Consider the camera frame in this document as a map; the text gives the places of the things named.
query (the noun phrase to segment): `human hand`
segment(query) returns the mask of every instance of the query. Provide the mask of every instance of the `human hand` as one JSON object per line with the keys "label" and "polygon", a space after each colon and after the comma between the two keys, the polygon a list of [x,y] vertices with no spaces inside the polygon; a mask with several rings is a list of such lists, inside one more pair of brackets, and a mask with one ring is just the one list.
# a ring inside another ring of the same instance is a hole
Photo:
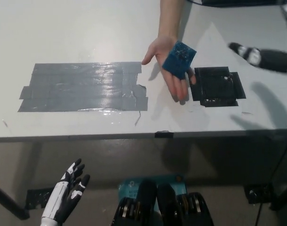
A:
{"label": "human hand", "polygon": [[[172,75],[170,72],[162,68],[169,52],[177,42],[177,38],[171,36],[160,36],[155,39],[154,42],[149,46],[148,51],[142,61],[142,65],[148,64],[155,56],[159,64],[162,76],[167,84],[168,90],[172,97],[178,97],[179,100],[183,100],[188,95],[188,88],[185,80],[179,80],[177,77]],[[192,84],[196,83],[196,77],[194,72],[190,68],[188,70],[188,76]]]}

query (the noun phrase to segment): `human arm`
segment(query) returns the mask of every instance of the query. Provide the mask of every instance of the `human arm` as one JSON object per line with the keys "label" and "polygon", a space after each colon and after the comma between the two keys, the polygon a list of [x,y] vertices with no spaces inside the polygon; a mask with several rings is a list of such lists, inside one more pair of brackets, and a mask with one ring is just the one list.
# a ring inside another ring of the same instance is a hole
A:
{"label": "human arm", "polygon": [[[162,65],[170,50],[178,39],[179,24],[184,0],[160,0],[160,19],[158,38],[149,46],[142,64],[148,64],[155,56],[161,68],[161,73],[167,84],[168,90],[173,97],[179,100],[185,99],[188,95],[188,88],[185,80],[179,80],[170,72],[164,70]],[[191,82],[196,83],[192,70],[188,71]]]}

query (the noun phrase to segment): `wrist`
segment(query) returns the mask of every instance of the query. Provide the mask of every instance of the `wrist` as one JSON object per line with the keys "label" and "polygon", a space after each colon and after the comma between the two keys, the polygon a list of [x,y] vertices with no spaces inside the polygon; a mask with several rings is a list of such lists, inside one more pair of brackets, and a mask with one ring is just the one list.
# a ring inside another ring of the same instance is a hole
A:
{"label": "wrist", "polygon": [[178,40],[178,32],[176,31],[164,30],[159,28],[158,37],[161,36],[168,36],[176,41]]}

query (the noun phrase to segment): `white table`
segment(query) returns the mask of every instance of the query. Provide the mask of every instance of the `white table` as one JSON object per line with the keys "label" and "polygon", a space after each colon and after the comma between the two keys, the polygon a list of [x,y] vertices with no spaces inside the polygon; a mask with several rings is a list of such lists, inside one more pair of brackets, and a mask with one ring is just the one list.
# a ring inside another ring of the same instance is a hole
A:
{"label": "white table", "polygon": [[157,36],[158,0],[0,0],[0,141],[287,132],[287,75],[254,68],[227,48],[234,41],[287,51],[280,9],[187,3],[183,15],[183,42],[198,52],[192,67],[228,66],[247,98],[238,107],[204,108],[191,95],[175,103],[160,74],[149,80],[154,59],[138,75],[149,102],[135,126],[139,112],[19,113],[19,96],[35,63],[141,61]]}

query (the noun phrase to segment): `floor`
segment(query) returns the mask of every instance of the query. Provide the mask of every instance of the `floor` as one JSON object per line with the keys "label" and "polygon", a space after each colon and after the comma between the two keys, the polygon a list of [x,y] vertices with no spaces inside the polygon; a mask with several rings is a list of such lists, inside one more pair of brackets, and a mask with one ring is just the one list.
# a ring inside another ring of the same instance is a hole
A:
{"label": "floor", "polygon": [[[54,186],[82,158],[91,180],[66,226],[107,226],[122,180],[172,173],[184,174],[188,191],[204,196],[215,226],[254,226],[260,206],[248,204],[243,185],[268,182],[285,146],[283,137],[0,144],[0,188],[22,204],[28,189]],[[275,174],[277,185],[287,182],[287,155]],[[19,221],[0,206],[0,225],[40,225],[42,211]],[[276,214],[264,204],[257,225],[287,226],[287,210]]]}

